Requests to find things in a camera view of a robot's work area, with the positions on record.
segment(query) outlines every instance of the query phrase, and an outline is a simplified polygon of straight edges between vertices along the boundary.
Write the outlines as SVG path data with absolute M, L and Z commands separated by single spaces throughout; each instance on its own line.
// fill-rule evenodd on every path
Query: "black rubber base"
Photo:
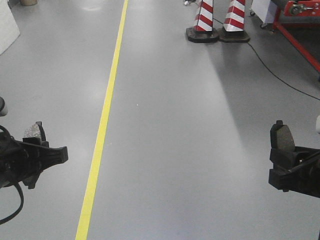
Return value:
M 219 28 L 217 32 L 219 34 L 219 41 L 224 43 L 247 43 L 250 40 L 246 31 L 243 31 L 243 34 L 240 36 L 226 36 L 225 31 L 222 28 Z
M 186 29 L 185 34 L 188 40 L 194 43 L 213 43 L 219 39 L 219 34 L 214 28 L 212 32 L 199 33 L 195 31 L 194 27 L 189 27 Z

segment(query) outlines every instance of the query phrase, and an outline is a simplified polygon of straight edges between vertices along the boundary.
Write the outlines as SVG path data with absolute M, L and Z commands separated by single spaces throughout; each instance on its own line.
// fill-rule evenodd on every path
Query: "red and white striped cone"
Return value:
M 213 28 L 214 0 L 201 0 L 198 6 L 194 26 L 186 29 L 188 40 L 194 43 L 217 41 L 219 34 L 217 30 Z
M 225 43 L 246 43 L 250 40 L 245 31 L 246 0 L 231 0 L 223 27 L 218 29 L 219 40 Z

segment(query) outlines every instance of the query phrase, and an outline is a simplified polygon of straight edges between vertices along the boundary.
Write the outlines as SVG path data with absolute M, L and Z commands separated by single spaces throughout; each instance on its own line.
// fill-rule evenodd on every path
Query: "yellow floor line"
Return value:
M 129 0 L 124 0 L 124 4 L 122 8 L 121 21 L 120 21 L 118 36 L 115 44 L 109 82 L 106 89 L 106 95 L 104 99 L 98 134 L 96 137 L 89 178 L 86 185 L 86 190 L 85 190 L 85 195 L 83 199 L 82 210 L 81 210 L 81 215 L 78 223 L 75 240 L 86 240 L 88 237 L 91 214 L 92 214 L 92 209 L 95 201 L 99 168 L 100 168 L 102 153 L 104 150 L 104 143 L 105 143 L 105 138 L 106 138 L 106 133 L 108 128 L 111 102 L 112 102 L 112 97 L 114 93 L 115 80 L 117 76 L 117 68 L 119 63 L 119 55 L 120 55 L 122 37 L 124 33 L 124 26 L 125 26 L 126 15 L 127 15 L 128 1 Z

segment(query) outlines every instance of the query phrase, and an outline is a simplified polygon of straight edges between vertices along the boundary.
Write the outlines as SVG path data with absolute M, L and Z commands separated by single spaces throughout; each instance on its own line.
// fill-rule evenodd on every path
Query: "white box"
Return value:
M 0 0 L 0 55 L 10 47 L 19 35 L 19 28 L 7 0 Z
M 264 24 L 272 24 L 274 22 L 277 5 L 271 0 L 253 0 L 251 9 Z

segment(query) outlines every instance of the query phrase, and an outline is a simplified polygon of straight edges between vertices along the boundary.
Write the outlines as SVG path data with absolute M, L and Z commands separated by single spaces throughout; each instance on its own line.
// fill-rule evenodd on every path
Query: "electrical cord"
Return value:
M 215 20 L 215 21 L 217 21 L 218 23 L 220 23 L 220 24 L 223 25 L 223 23 L 222 23 L 221 21 L 219 21 L 218 19 L 213 18 L 213 20 Z M 272 74 L 275 78 L 277 78 L 280 82 L 282 82 L 283 84 L 287 85 L 289 88 L 291 88 L 291 89 L 293 89 L 293 90 L 295 90 L 295 91 L 297 91 L 297 92 L 299 92 L 299 93 L 301 93 L 301 94 L 304 94 L 304 95 L 306 95 L 306 96 L 308 96 L 308 97 L 310 97 L 310 98 L 313 98 L 313 99 L 315 99 L 315 100 L 320 101 L 320 98 L 318 98 L 318 97 L 316 97 L 316 96 L 313 96 L 313 95 L 311 95 L 311 94 L 309 94 L 309 93 L 306 93 L 306 92 L 304 92 L 304 91 L 302 91 L 302 90 L 300 90 L 300 89 L 298 89 L 298 88 L 290 85 L 289 83 L 287 83 L 286 81 L 284 81 L 283 79 L 281 79 L 280 77 L 278 77 L 278 76 L 265 64 L 265 62 L 261 59 L 261 57 L 259 56 L 259 54 L 258 54 L 257 51 L 255 50 L 255 48 L 254 48 L 250 43 L 247 42 L 247 44 L 248 44 L 248 45 L 250 46 L 250 48 L 254 51 L 255 55 L 257 56 L 257 58 L 259 59 L 259 61 L 262 63 L 262 65 L 269 71 L 269 73 L 271 73 L 271 74 Z
M 4 137 L 5 137 L 5 141 L 4 141 L 4 147 L 0 149 L 0 156 L 4 154 L 4 152 L 7 152 L 7 149 L 9 148 L 10 145 L 10 141 L 11 141 L 11 135 L 9 133 L 9 131 L 4 127 L 0 125 L 0 130 L 2 130 Z M 7 180 L 9 182 L 9 184 L 13 185 L 15 187 L 15 189 L 18 191 L 19 196 L 20 196 L 20 205 L 18 207 L 18 209 L 12 213 L 11 215 L 0 219 L 0 225 L 5 224 L 6 222 L 12 220 L 15 216 L 17 216 L 23 206 L 24 206 L 24 202 L 25 202 L 25 198 L 24 198 L 24 193 L 18 183 L 18 181 L 16 180 L 15 174 L 13 172 L 11 172 L 10 168 L 6 169 L 5 172 L 0 172 L 0 177 L 4 178 L 4 180 Z

